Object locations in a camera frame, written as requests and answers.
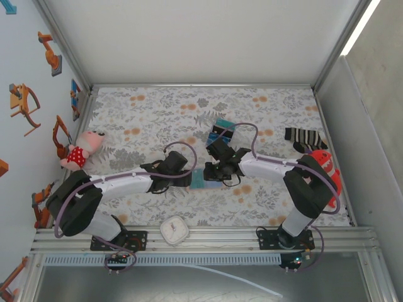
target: white clock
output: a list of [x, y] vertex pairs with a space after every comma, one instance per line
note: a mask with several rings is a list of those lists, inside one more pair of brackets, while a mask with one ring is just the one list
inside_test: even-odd
[[182, 218], [173, 216], [162, 223], [161, 234], [166, 243], [177, 245], [189, 236], [189, 228]]

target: black sock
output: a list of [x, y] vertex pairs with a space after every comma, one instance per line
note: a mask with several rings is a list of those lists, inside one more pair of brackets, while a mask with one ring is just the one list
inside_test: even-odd
[[284, 139], [294, 142], [294, 149], [300, 153], [306, 153], [307, 149], [311, 151], [327, 149], [327, 145], [322, 141], [319, 132], [315, 130], [285, 128]]

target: mounting plate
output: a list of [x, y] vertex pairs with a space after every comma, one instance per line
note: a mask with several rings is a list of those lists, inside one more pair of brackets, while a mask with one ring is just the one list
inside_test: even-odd
[[[147, 246], [147, 232], [146, 231], [128, 231], [129, 244], [125, 247], [128, 250], [137, 252], [139, 250], [145, 250]], [[93, 251], [106, 251], [114, 250], [109, 245], [100, 242], [98, 239], [92, 237], [91, 246], [89, 248]]]
[[[261, 250], [285, 250], [278, 241], [277, 230], [258, 230], [259, 248]], [[311, 230], [304, 230], [298, 236], [299, 243], [290, 250], [315, 249], [315, 243]]]

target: pink stuffed toy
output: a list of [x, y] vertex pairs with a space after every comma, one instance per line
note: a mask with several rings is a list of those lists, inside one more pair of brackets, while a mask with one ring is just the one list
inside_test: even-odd
[[62, 159], [60, 164], [71, 171], [81, 169], [87, 158], [101, 146], [104, 137], [104, 133], [96, 133], [96, 131], [83, 132], [77, 138], [77, 146], [69, 145], [70, 154]]

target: floral surface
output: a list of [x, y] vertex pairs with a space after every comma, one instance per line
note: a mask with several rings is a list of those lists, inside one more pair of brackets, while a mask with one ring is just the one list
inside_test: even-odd
[[[274, 157], [301, 156], [284, 140], [286, 127], [322, 131], [310, 89], [244, 89], [207, 87], [101, 88], [88, 128], [106, 133], [101, 149], [84, 166], [90, 174], [127, 171], [163, 159], [165, 145], [188, 142], [198, 154], [198, 167], [211, 161], [205, 143], [212, 125], [225, 120], [255, 123], [259, 128], [256, 151]], [[230, 143], [250, 148], [254, 129], [240, 126]], [[185, 146], [173, 146], [188, 160]], [[161, 195], [132, 194], [105, 202], [99, 210], [117, 215], [127, 225], [160, 225], [178, 215], [188, 225], [279, 225], [293, 208], [284, 184], [243, 177], [240, 185], [187, 191], [170, 187]], [[344, 206], [337, 215], [321, 215], [316, 225], [349, 225]]]

